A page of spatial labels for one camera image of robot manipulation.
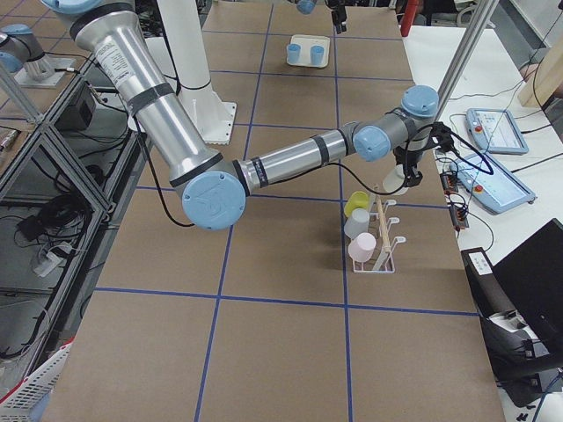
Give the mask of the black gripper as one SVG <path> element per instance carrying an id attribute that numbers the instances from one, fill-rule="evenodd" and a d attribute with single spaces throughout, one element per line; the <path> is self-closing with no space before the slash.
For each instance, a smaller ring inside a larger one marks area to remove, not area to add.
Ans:
<path id="1" fill-rule="evenodd" d="M 400 180 L 405 180 L 405 187 L 418 186 L 423 179 L 419 163 L 424 156 L 423 150 L 410 150 L 404 146 L 398 146 L 393 150 L 395 157 L 395 173 Z"/>

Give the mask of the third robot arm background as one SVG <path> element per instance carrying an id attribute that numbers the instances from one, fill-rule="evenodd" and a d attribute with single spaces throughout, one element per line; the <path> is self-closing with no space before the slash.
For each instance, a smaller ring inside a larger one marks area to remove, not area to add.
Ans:
<path id="1" fill-rule="evenodd" d="M 24 24 L 1 28 L 1 63 L 25 87 L 54 88 L 62 79 L 55 72 L 57 60 L 45 52 Z"/>

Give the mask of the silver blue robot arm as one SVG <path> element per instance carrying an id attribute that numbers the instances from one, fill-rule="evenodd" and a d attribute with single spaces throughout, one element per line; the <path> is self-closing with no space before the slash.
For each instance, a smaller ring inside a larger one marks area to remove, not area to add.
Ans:
<path id="1" fill-rule="evenodd" d="M 245 211 L 256 189 L 298 178 L 358 154 L 374 162 L 405 151 L 405 168 L 414 167 L 411 142 L 427 132 L 439 105 L 426 85 L 408 89 L 399 106 L 382 118 L 350 122 L 321 135 L 247 161 L 223 159 L 205 144 L 195 124 L 165 80 L 139 28 L 130 1 L 47 1 L 69 28 L 76 44 L 96 57 L 126 101 L 129 116 L 141 125 L 170 168 L 170 184 L 187 218 L 197 227 L 227 229 Z"/>
<path id="2" fill-rule="evenodd" d="M 298 0 L 296 8 L 304 15 L 313 12 L 317 5 L 317 0 Z M 347 30 L 346 2 L 344 0 L 325 0 L 326 7 L 331 11 L 331 18 L 337 34 Z"/>

